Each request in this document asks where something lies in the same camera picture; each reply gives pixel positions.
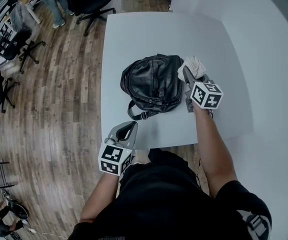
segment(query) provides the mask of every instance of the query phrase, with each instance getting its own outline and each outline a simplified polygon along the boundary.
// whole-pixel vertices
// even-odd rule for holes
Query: backpack strap
[[[250,211],[237,210],[247,224],[247,231],[252,240],[268,240],[271,237],[271,223],[263,215],[252,214]]]
[[[138,121],[138,120],[145,120],[145,119],[148,119],[149,117],[152,117],[156,114],[159,114],[159,112],[153,112],[153,111],[144,111],[138,115],[133,115],[132,112],[131,112],[131,108],[135,106],[135,103],[133,100],[130,101],[130,103],[128,104],[128,110],[127,110],[127,113],[129,115],[130,118],[132,118],[133,120],[135,121]]]

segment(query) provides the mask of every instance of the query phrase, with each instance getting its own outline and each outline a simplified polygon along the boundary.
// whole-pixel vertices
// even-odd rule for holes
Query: person sitting
[[[3,218],[9,213],[10,207],[7,205],[6,201],[0,202],[0,237],[6,237],[11,232],[19,230],[23,227],[23,223],[19,221],[18,217],[15,217],[11,226],[5,225]]]
[[[150,163],[119,176],[104,173],[68,240],[268,240],[266,204],[238,181],[233,160],[208,110],[193,102],[198,150],[209,194],[181,157],[158,148]]]

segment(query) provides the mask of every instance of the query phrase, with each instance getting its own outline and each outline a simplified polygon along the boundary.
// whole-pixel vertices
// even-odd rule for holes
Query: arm
[[[209,193],[215,198],[221,187],[236,181],[233,160],[218,129],[208,114],[193,102],[198,137],[198,150],[205,171]]]
[[[118,185],[119,176],[104,173],[84,205],[79,222],[92,223],[97,215],[116,198]]]
[[[12,225],[9,227],[9,231],[14,231],[15,230],[15,228],[16,228],[16,223],[18,222],[18,218],[15,218],[14,220],[13,220],[13,223],[12,223]]]
[[[0,210],[2,210],[3,204],[4,204],[4,200],[0,202]]]

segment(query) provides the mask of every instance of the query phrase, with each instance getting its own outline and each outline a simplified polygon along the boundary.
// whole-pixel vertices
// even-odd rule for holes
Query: white wall
[[[288,239],[288,21],[272,0],[172,0],[171,6],[223,22],[245,76],[254,125],[254,133],[226,144],[239,180],[269,207],[271,239]]]

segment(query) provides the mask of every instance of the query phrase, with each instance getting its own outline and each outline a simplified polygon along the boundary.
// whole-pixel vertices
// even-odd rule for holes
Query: cable
[[[59,238],[67,239],[67,238],[64,237],[64,236],[57,235],[57,234],[52,234],[52,233],[40,233],[40,232],[38,232],[38,231],[36,231],[36,232],[39,233],[42,237],[44,237],[44,239],[48,239],[45,235],[52,235],[52,236],[56,236],[56,237],[59,237]]]
[[[213,118],[213,111],[212,111],[212,109],[208,109],[207,111],[208,111],[208,114]]]
[[[200,187],[200,189],[202,189],[201,187],[201,182],[200,182],[200,179],[199,179],[199,172],[200,172],[200,167],[201,167],[201,159],[199,159],[199,162],[198,162],[198,170],[197,170],[197,173],[195,175],[195,177],[197,178],[198,180],[198,186]]]
[[[27,225],[27,224],[24,224],[24,226],[26,226],[26,227],[28,227],[28,228],[31,228],[31,223],[29,223],[29,221],[26,219],[26,221],[27,221],[27,224],[29,225]]]
[[[55,236],[55,237],[59,237],[59,238],[64,238],[64,239],[68,239],[67,237],[64,237],[64,236],[61,236],[61,235],[57,235],[57,234],[53,234],[53,233],[40,233],[38,232],[36,229],[33,229],[33,228],[28,228],[28,231],[33,235],[34,233],[39,233],[44,239],[48,239],[45,235],[52,235],[52,236]]]

